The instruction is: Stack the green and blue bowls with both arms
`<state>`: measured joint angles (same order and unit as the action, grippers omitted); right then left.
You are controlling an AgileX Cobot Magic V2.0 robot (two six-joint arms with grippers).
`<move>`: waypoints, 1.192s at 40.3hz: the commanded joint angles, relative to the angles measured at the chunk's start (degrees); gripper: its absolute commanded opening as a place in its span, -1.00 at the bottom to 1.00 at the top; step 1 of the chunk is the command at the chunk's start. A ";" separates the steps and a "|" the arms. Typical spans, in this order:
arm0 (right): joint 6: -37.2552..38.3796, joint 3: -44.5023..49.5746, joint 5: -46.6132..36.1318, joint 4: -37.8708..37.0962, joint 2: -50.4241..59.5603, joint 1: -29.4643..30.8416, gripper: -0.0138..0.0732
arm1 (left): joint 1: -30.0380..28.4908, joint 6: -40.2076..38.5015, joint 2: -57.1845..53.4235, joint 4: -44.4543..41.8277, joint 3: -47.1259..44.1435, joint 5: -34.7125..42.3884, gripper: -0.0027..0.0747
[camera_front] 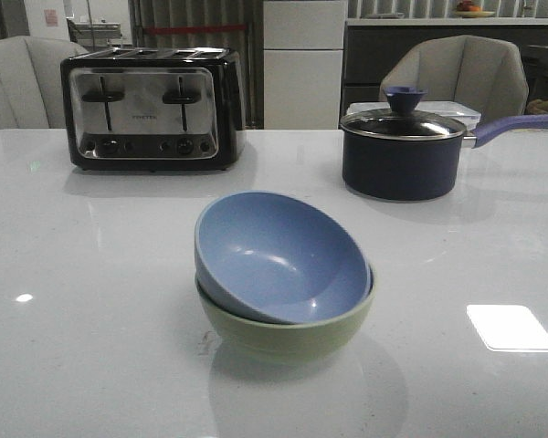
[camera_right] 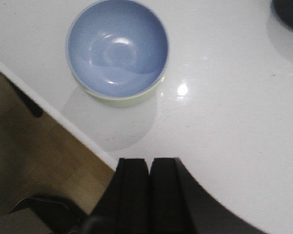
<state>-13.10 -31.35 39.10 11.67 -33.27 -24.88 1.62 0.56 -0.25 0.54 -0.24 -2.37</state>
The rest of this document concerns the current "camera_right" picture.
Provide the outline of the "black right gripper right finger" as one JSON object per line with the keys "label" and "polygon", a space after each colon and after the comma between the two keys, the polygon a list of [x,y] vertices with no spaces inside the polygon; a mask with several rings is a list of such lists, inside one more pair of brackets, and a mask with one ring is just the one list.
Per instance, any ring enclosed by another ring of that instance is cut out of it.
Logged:
{"label": "black right gripper right finger", "polygon": [[156,158],[151,171],[154,234],[261,234],[214,199],[179,158]]}

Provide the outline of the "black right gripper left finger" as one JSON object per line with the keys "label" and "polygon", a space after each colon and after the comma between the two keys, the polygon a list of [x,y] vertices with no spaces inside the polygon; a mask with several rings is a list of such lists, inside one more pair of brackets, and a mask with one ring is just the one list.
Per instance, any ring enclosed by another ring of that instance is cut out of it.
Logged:
{"label": "black right gripper left finger", "polygon": [[147,234],[148,168],[144,159],[119,159],[111,182],[87,221],[89,234]]}

